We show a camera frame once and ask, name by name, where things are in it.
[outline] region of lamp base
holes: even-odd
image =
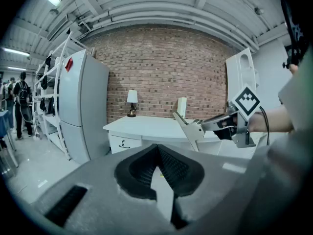
[[[127,113],[127,116],[130,118],[134,118],[136,116],[136,114],[134,113],[133,110],[131,110],[130,112]]]

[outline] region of lamp shade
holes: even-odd
[[[134,91],[134,90],[128,91],[127,102],[138,103],[137,91]]]

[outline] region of red magnet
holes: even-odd
[[[70,68],[72,67],[73,65],[73,59],[70,58],[67,62],[67,65],[65,65],[65,69],[67,70],[67,72],[69,72]]]

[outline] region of white refrigerator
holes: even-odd
[[[72,58],[70,70],[65,69]],[[64,60],[59,87],[59,116],[67,152],[84,164],[104,156],[110,149],[107,124],[109,68],[86,50]]]

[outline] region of white wall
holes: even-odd
[[[11,77],[15,78],[15,82],[18,80],[21,72],[10,72],[10,71],[4,71],[2,81],[10,80]],[[31,88],[31,90],[34,90],[34,81],[35,81],[35,75],[26,74],[25,82],[28,84],[28,86]]]
[[[265,110],[280,105],[278,92],[291,79],[291,72],[282,66],[287,57],[284,45],[279,40],[262,45],[260,50],[252,55],[254,68],[260,76],[260,86],[256,92]]]

